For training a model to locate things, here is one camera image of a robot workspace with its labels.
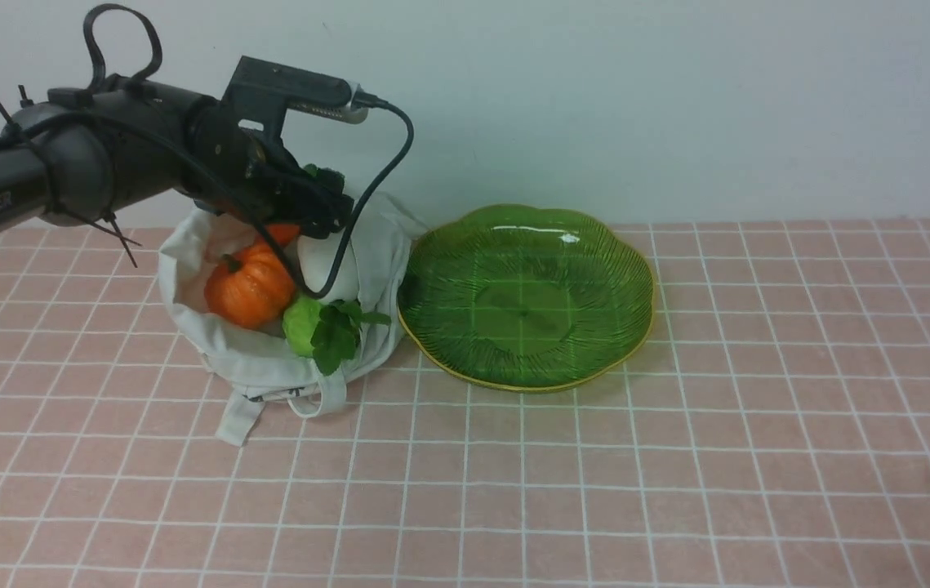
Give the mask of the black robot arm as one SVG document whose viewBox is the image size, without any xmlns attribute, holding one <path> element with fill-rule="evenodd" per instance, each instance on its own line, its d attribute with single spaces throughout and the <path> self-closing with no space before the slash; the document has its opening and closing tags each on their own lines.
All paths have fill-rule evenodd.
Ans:
<svg viewBox="0 0 930 588">
<path fill-rule="evenodd" d="M 111 222 L 177 191 L 240 222 L 292 224 L 326 238 L 349 223 L 344 182 L 316 179 L 282 142 L 300 88 L 234 75 L 220 98 L 110 75 L 94 93 L 50 90 L 0 136 L 0 232 L 31 217 L 59 227 Z"/>
</svg>

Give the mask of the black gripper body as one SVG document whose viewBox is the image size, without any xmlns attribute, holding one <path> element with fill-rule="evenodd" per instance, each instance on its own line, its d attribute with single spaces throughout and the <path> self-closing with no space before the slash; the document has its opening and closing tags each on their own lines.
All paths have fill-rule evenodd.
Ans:
<svg viewBox="0 0 930 588">
<path fill-rule="evenodd" d="M 187 150 L 233 190 L 226 196 L 199 172 L 187 172 L 187 194 L 204 211 L 245 222 L 245 209 L 264 225 L 292 224 L 307 237 L 327 238 L 348 224 L 354 200 L 333 171 L 308 171 L 279 139 L 244 129 L 225 105 L 200 105 L 189 117 Z"/>
</svg>

